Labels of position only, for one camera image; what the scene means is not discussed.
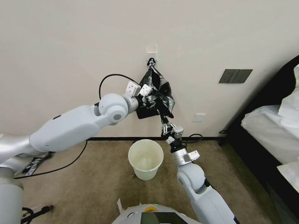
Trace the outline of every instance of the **pillow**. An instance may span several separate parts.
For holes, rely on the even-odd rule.
[[[282,99],[278,115],[289,122],[299,123],[299,65],[294,68],[296,87],[291,95]]]

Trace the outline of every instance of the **black baseboard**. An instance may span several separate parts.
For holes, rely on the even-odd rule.
[[[203,137],[204,141],[222,140],[224,137]],[[142,139],[150,139],[154,141],[165,141],[163,137],[92,137],[88,141],[138,141]],[[182,140],[197,140],[199,137],[182,137]]]

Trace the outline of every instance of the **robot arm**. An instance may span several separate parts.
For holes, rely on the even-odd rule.
[[[221,195],[206,180],[204,171],[193,161],[199,158],[197,150],[187,152],[180,142],[184,129],[162,120],[162,136],[168,137],[171,154],[178,166],[177,179],[185,189],[192,208],[202,223],[236,224],[239,223]]]
[[[138,101],[151,88],[129,82],[123,96],[105,95],[98,104],[83,105],[45,123],[30,136],[0,135],[0,223],[20,223],[22,209],[21,182],[14,175],[21,172],[32,157],[57,152],[96,135],[107,125],[116,125],[135,111]]]

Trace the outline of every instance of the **plastic bucket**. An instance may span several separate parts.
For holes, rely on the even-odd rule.
[[[141,180],[150,180],[162,164],[164,154],[157,142],[142,139],[130,147],[128,158],[136,176]]]

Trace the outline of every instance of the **floor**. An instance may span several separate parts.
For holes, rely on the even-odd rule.
[[[23,206],[40,208],[55,205],[55,210],[34,219],[31,224],[101,223],[110,224],[119,215],[117,200],[124,208],[141,203],[173,207],[196,219],[188,197],[176,179],[176,166],[170,147],[158,141],[164,161],[150,181],[134,176],[127,154],[131,141],[89,141],[85,152],[73,165],[46,175],[21,179]],[[57,153],[37,172],[59,168],[74,160],[85,143]],[[222,195],[241,224],[279,224],[270,196],[227,144],[202,141],[188,145],[198,150],[196,161],[208,181]]]

